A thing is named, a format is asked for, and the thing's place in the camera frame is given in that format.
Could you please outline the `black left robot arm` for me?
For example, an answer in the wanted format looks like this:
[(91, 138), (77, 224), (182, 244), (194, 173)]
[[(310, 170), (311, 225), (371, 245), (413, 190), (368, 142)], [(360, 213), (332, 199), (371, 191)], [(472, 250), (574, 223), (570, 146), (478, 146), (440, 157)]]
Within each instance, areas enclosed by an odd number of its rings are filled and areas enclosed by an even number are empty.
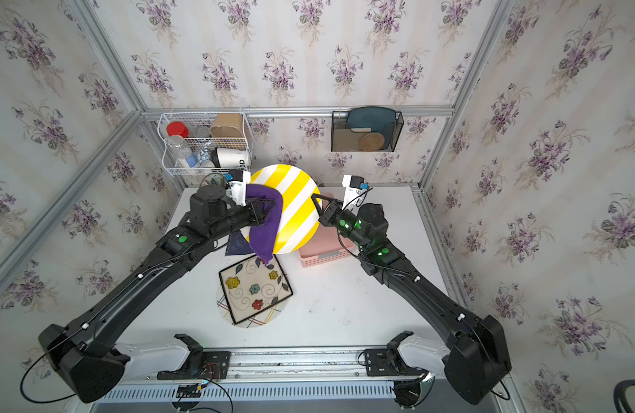
[(101, 399), (124, 378), (199, 377), (204, 349), (186, 334), (137, 349), (118, 349), (116, 342), (157, 296), (216, 251), (219, 239), (264, 224), (276, 204), (253, 198), (238, 206), (220, 186), (199, 188), (180, 224), (157, 241), (131, 275), (68, 325), (50, 325), (40, 333), (52, 370), (84, 403)]

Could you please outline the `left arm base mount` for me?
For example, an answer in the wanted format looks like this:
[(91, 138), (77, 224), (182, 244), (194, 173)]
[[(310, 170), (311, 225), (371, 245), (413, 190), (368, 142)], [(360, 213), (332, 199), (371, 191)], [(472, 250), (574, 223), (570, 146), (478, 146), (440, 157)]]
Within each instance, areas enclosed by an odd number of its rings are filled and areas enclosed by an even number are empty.
[(185, 350), (181, 363), (173, 369), (160, 371), (157, 380), (224, 380), (229, 373), (232, 352), (206, 349), (187, 334), (174, 335), (180, 349)]

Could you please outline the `square floral plate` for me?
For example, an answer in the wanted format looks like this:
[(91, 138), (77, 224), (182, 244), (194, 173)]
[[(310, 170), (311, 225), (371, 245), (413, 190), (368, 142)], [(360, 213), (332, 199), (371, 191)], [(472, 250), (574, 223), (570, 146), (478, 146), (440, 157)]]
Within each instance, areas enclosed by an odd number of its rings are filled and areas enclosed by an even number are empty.
[(263, 294), (269, 291), (280, 293), (282, 290), (293, 294), (291, 283), (276, 256), (267, 265), (257, 256), (250, 256), (220, 270), (219, 285), (223, 292), (241, 288), (249, 289), (251, 294), (260, 289)]

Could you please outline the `round plaid plate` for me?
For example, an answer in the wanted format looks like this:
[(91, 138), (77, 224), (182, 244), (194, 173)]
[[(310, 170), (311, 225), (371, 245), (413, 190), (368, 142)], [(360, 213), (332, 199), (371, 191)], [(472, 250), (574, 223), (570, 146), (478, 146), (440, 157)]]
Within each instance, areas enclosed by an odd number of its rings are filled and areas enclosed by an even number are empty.
[(226, 323), (241, 329), (255, 329), (279, 318), (293, 294), (285, 290), (263, 294), (262, 289), (251, 294), (249, 289), (239, 288), (218, 291), (215, 298), (219, 314)]

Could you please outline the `yellow striped round plate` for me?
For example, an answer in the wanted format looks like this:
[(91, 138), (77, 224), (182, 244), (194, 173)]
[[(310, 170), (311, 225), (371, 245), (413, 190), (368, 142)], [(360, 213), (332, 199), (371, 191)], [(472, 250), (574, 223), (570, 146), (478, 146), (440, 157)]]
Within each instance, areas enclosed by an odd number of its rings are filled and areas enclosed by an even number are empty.
[(283, 199), (274, 254), (288, 254), (308, 243), (319, 228), (312, 196), (320, 190), (314, 180), (296, 166), (269, 165), (255, 172), (251, 182), (275, 189)]

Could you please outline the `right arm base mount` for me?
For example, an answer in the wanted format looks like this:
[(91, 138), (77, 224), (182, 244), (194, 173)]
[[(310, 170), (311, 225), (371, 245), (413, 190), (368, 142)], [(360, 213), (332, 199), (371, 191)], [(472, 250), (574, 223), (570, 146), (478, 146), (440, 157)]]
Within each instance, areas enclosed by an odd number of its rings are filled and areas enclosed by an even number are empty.
[(384, 349), (364, 349), (356, 357), (359, 366), (364, 367), (367, 377), (414, 376), (414, 379), (393, 382), (395, 403), (402, 409), (415, 410), (429, 396), (434, 387), (436, 375), (423, 368), (410, 367), (400, 354), (400, 344), (417, 338), (411, 331), (404, 331), (394, 337)]

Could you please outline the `purple cloth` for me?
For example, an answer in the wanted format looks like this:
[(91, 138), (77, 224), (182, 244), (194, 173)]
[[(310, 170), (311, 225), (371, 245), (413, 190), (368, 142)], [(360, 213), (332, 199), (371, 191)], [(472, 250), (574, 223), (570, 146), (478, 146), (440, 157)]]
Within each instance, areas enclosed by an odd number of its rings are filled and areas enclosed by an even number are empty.
[(248, 184), (246, 199), (262, 201), (264, 221), (261, 225), (250, 229), (249, 244), (257, 257), (267, 265), (274, 257), (274, 246), (284, 206), (283, 196), (276, 189), (259, 184)]

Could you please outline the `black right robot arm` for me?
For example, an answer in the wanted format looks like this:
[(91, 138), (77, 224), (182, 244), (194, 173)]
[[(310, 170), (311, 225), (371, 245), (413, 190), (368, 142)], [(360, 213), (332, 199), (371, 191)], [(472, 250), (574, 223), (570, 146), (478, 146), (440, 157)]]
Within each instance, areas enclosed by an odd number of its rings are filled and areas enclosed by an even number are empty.
[(481, 318), (450, 299), (423, 277), (388, 238), (381, 204), (366, 203), (357, 213), (342, 201), (312, 196), (319, 223), (336, 228), (339, 236), (358, 247), (364, 271), (405, 299), (436, 331), (444, 351), (432, 356), (419, 337), (404, 337), (397, 347), (406, 366), (444, 376), (469, 404), (480, 403), (511, 371), (502, 325), (491, 315)]

